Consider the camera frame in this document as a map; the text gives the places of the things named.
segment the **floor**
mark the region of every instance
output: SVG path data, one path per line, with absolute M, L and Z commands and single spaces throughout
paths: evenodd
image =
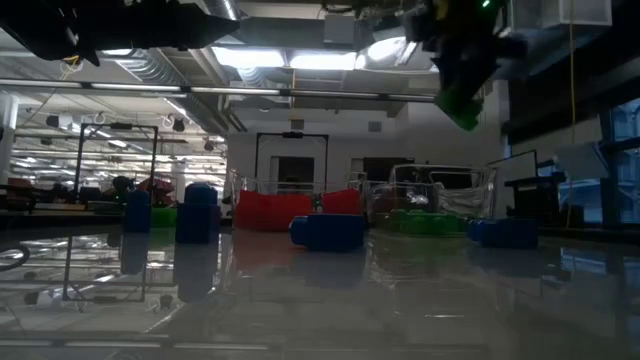
M 488 250 L 374 231 L 361 251 L 326 254 L 287 234 L 176 246 L 168 230 L 117 229 L 23 244 L 29 261 L 0 273 L 2 359 L 640 354 L 640 248 L 547 238 Z

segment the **red barrier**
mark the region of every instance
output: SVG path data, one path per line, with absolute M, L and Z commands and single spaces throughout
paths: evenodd
M 234 221 L 243 229 L 287 231 L 294 217 L 308 215 L 311 211 L 311 197 L 306 195 L 263 195 L 243 190 Z
M 322 211 L 325 214 L 362 215 L 360 192 L 346 189 L 327 193 L 322 198 Z

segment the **yellow cable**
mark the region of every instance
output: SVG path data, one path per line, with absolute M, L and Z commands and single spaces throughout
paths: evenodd
M 573 38 L 573 16 L 574 16 L 574 0 L 569 1 L 569 63 L 570 63 L 570 78 L 571 78 L 571 145 L 576 143 L 576 87 L 575 87 L 575 67 L 574 67 L 574 52 L 575 44 Z M 567 224 L 566 228 L 569 228 L 571 219 L 571 202 L 573 201 L 573 179 L 569 176 L 569 198 L 567 199 Z

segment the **whiteboard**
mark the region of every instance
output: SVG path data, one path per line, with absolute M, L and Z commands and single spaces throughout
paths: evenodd
M 531 150 L 510 158 L 490 162 L 487 166 L 496 169 L 493 217 L 495 219 L 505 219 L 507 217 L 507 206 L 514 207 L 514 201 L 513 188 L 504 186 L 504 183 L 538 176 L 537 152 Z

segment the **column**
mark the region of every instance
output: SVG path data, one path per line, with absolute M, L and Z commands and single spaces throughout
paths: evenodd
M 18 118 L 18 97 L 15 95 L 0 95 L 0 185 L 6 185 L 9 178 L 11 148 L 13 135 L 16 131 Z
M 173 185 L 176 189 L 174 192 L 176 194 L 176 201 L 179 203 L 184 203 L 184 190 L 187 187 L 187 179 L 184 175 L 185 169 L 186 166 L 184 164 L 171 165 L 172 176 L 175 178 Z

